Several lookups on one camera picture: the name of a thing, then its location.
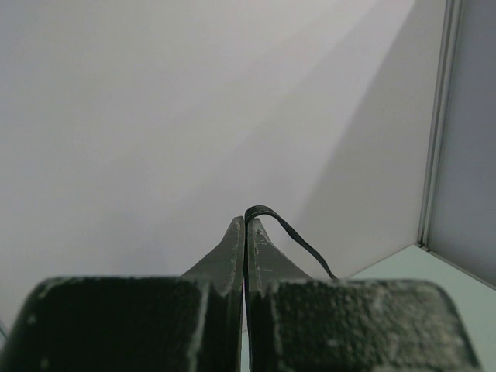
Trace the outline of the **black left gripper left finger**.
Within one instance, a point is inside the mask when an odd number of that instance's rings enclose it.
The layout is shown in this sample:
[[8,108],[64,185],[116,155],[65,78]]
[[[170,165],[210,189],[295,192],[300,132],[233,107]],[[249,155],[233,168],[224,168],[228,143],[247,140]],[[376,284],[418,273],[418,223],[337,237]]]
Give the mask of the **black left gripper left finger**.
[[177,277],[52,277],[27,297],[3,371],[238,371],[245,223]]

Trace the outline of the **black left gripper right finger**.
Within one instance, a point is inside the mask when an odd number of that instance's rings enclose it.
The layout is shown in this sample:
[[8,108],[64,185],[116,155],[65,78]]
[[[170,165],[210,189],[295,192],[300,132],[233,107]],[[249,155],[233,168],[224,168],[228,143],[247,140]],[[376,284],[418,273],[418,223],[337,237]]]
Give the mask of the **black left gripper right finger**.
[[252,371],[479,371],[450,296],[419,280],[317,280],[246,226]]

